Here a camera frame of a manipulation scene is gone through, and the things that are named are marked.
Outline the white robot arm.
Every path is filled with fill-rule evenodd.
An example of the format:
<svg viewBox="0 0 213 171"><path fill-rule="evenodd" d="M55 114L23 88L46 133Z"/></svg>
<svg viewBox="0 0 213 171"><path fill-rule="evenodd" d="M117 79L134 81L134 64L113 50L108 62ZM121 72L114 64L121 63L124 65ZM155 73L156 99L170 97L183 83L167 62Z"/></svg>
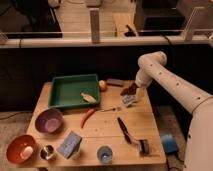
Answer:
<svg viewBox="0 0 213 171"><path fill-rule="evenodd" d="M147 88L155 80L192 115L183 171L213 171L213 95L167 70L166 62L162 51L142 55L135 83Z"/></svg>

